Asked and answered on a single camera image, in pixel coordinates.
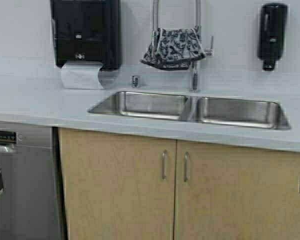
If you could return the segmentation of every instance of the countertop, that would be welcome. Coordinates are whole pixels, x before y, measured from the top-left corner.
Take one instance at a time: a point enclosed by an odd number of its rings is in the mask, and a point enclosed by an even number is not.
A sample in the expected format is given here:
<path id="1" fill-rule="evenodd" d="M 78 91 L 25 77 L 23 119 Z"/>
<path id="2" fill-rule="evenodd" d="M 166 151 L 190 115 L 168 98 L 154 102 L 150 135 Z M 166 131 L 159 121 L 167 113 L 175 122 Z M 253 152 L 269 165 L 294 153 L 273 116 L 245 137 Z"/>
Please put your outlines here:
<path id="1" fill-rule="evenodd" d="M 255 93 L 235 88 L 221 90 L 209 87 L 194 94 L 187 92 L 186 88 L 172 90 L 168 86 L 153 85 L 133 90 L 279 102 L 291 130 L 175 122 L 87 112 L 115 92 L 132 90 L 128 84 L 118 84 L 107 90 L 70 90 L 64 89 L 57 79 L 0 75 L 0 121 L 300 152 L 300 94 L 288 94 L 288 91 Z"/>

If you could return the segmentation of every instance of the kitchen sink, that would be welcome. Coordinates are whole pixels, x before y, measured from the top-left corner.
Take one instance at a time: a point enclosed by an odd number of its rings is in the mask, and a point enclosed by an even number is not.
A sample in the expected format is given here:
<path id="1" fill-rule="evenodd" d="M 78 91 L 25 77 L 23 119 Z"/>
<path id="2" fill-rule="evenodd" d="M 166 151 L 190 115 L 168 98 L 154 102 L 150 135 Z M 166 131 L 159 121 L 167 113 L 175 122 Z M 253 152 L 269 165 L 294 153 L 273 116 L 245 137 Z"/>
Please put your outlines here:
<path id="1" fill-rule="evenodd" d="M 187 102 L 186 96 L 121 91 L 88 112 L 148 119 L 178 121 Z"/>
<path id="2" fill-rule="evenodd" d="M 281 106 L 275 102 L 203 97 L 197 102 L 197 121 L 207 124 L 288 129 Z"/>
<path id="3" fill-rule="evenodd" d="M 280 104 L 270 101 L 121 91 L 88 112 L 197 124 L 290 129 Z"/>

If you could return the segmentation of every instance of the stainless steel dishwasher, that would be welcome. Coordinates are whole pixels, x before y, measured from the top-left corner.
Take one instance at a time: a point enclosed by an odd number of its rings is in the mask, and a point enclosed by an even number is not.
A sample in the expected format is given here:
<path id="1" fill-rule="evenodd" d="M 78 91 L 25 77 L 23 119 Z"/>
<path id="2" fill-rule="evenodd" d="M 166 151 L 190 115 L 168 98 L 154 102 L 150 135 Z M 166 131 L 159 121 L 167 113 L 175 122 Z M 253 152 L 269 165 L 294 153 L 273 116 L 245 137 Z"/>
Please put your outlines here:
<path id="1" fill-rule="evenodd" d="M 0 240 L 66 239 L 58 151 L 56 129 L 0 122 Z"/>

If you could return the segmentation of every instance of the wall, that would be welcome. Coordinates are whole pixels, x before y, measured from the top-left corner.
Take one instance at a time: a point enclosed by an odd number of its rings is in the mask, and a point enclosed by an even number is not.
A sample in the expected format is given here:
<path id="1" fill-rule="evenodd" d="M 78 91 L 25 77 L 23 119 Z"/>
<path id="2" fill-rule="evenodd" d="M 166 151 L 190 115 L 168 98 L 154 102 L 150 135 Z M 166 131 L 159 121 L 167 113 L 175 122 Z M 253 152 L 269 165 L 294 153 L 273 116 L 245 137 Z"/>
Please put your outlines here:
<path id="1" fill-rule="evenodd" d="M 161 0 L 160 25 L 192 27 L 194 0 Z M 123 63 L 139 65 L 150 43 L 152 0 L 121 0 Z M 215 56 L 202 64 L 218 71 L 260 71 L 256 57 L 258 14 L 267 0 L 202 0 L 204 47 L 215 36 Z M 290 6 L 286 51 L 280 73 L 300 73 L 300 0 L 286 0 Z M 0 61 L 32 63 L 32 67 L 53 68 L 49 0 L 0 0 Z"/>

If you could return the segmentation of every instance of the wooden cabinet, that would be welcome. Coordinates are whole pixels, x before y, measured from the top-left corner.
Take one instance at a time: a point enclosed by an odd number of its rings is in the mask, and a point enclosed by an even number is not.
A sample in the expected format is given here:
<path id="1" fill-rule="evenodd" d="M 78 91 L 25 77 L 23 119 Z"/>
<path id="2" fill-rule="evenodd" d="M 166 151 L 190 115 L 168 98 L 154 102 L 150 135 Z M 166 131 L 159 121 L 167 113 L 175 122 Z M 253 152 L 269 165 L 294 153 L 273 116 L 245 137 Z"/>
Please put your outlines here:
<path id="1" fill-rule="evenodd" d="M 300 240 L 300 154 L 178 141 L 174 236 Z"/>
<path id="2" fill-rule="evenodd" d="M 59 137 L 69 240 L 173 239 L 175 140 L 71 129 Z"/>
<path id="3" fill-rule="evenodd" d="M 69 240 L 300 240 L 300 153 L 59 136 Z"/>

